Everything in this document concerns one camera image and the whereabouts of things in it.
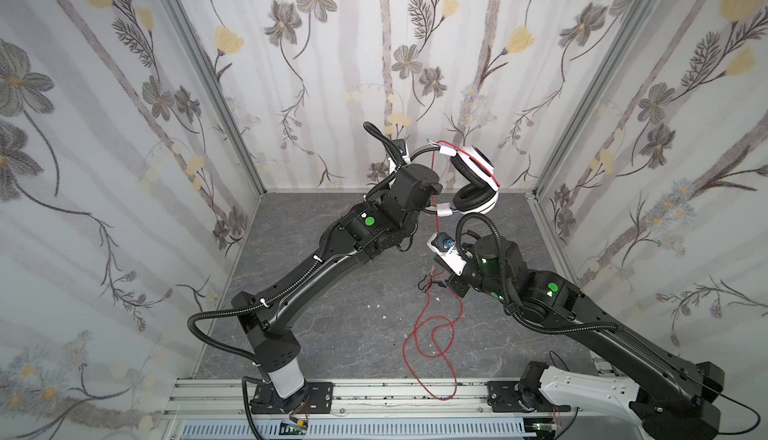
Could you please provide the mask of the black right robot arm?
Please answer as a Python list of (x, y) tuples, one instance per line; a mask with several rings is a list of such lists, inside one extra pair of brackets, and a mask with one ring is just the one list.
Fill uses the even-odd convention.
[[(469, 220), (490, 230), (462, 240)], [(503, 312), (541, 335), (565, 336), (616, 367), (608, 378), (568, 373), (530, 362), (518, 380), (518, 398), (534, 409), (570, 406), (624, 420), (653, 439), (714, 439), (724, 435), (715, 402), (723, 397), (724, 372), (711, 362), (693, 363), (653, 344), (599, 307), (577, 285), (546, 270), (534, 270), (518, 245), (504, 238), (486, 215), (460, 219), (453, 235), (434, 234), (428, 245), (449, 272), (448, 287), (495, 298)]]

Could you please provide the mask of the white headphones with black pads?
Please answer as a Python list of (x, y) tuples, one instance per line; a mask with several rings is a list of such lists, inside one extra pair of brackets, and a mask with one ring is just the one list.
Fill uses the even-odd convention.
[(427, 206), (423, 210), (424, 213), (437, 217), (447, 217), (454, 213), (486, 214), (495, 207), (500, 182), (494, 175), (493, 164), (480, 150), (472, 146), (457, 147), (443, 140), (430, 141), (428, 146), (421, 147), (411, 154), (410, 159), (415, 160), (426, 153), (439, 153), (449, 157), (451, 165), (468, 184), (455, 193), (451, 205)]

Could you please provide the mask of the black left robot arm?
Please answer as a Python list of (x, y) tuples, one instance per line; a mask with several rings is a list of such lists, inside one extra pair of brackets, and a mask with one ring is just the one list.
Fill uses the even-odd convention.
[[(238, 295), (229, 309), (195, 313), (187, 320), (190, 333), (207, 346), (254, 363), (288, 403), (307, 387), (298, 362), (301, 347), (292, 331), (296, 319), (343, 276), (410, 239), (418, 229), (419, 215), (442, 190), (432, 169), (406, 162), (395, 142), (374, 124), (366, 122), (363, 127), (382, 143), (394, 171), (332, 222), (315, 251), (276, 283), (256, 295)], [(225, 344), (198, 326), (203, 320), (230, 317), (240, 322), (250, 349)]]

